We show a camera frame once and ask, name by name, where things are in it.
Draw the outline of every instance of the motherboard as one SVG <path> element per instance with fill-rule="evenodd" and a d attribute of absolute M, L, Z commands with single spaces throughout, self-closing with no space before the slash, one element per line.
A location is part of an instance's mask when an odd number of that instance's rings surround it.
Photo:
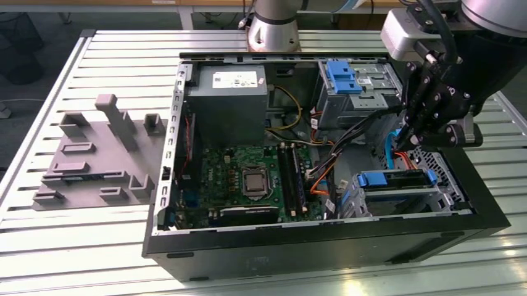
<path fill-rule="evenodd" d="M 303 182 L 305 172 L 313 166 L 309 147 L 294 147 L 298 158 L 291 163 L 299 168 L 298 180 L 302 180 L 294 197 L 285 196 L 283 151 L 281 146 L 203 150 L 202 186 L 196 192 L 184 192 L 188 228 L 230 226 L 218 223 L 219 216 L 227 215 L 250 222 L 262 217 L 266 220 L 266 215 L 278 216 L 275 223 L 322 219 L 319 196 L 310 195 Z M 297 210 L 293 199 L 299 197 L 305 203 Z M 255 209 L 253 212 L 258 211 L 259 215 L 247 215 L 247 209 Z"/>

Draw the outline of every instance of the yellow wire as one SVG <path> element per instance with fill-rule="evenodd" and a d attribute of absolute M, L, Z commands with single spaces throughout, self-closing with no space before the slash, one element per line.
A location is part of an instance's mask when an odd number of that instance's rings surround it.
<path fill-rule="evenodd" d="M 298 108 L 298 118 L 295 120 L 295 122 L 290 125 L 286 126 L 279 126 L 278 128 L 269 128 L 269 131 L 283 131 L 287 130 L 289 128 L 294 127 L 295 125 L 298 125 L 298 123 L 301 122 L 301 118 L 303 117 L 303 108 L 301 107 L 301 103 L 298 102 L 298 99 L 295 98 L 295 96 L 286 90 L 286 88 L 283 88 L 279 85 L 275 85 L 275 88 L 278 88 L 279 90 L 282 90 L 287 96 L 291 98 L 291 100 L 294 100 L 295 104 L 297 104 L 297 108 Z"/>

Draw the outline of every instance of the metal table surface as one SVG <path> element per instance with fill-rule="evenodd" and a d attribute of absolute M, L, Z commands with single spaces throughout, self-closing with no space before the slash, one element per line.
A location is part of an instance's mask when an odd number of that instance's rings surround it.
<path fill-rule="evenodd" d="M 306 51 L 383 47 L 378 32 L 303 31 L 301 40 Z M 167 118 L 179 52 L 246 50 L 238 31 L 99 31 L 79 40 L 0 183 L 0 294 L 525 295 L 527 125 L 501 93 L 475 118 L 486 143 L 469 156 L 513 226 L 419 264 L 180 283 L 142 258 L 147 205 L 31 209 L 64 112 L 102 120 L 95 97 L 115 93 L 132 119 L 154 112 Z"/>

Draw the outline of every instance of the wooden tabletop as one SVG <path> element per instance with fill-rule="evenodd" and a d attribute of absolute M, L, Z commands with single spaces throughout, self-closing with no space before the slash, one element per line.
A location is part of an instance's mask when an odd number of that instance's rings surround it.
<path fill-rule="evenodd" d="M 374 0 L 377 7 L 398 7 L 399 0 Z M 242 6 L 243 0 L 0 0 L 0 5 L 194 5 Z"/>

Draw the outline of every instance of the green motherboard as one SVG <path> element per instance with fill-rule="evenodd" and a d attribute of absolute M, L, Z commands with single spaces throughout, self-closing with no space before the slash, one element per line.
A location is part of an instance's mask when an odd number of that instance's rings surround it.
<path fill-rule="evenodd" d="M 311 168 L 309 147 L 297 146 L 302 173 Z M 259 169 L 267 173 L 269 193 L 261 198 L 250 198 L 244 192 L 244 171 Z M 310 196 L 306 188 L 307 212 L 291 216 L 286 210 L 281 167 L 277 146 L 231 147 L 204 149 L 202 167 L 202 188 L 195 202 L 186 213 L 190 228 L 212 227 L 206 209 L 242 206 L 270 206 L 279 208 L 278 222 L 313 221 L 322 219 L 318 196 Z"/>

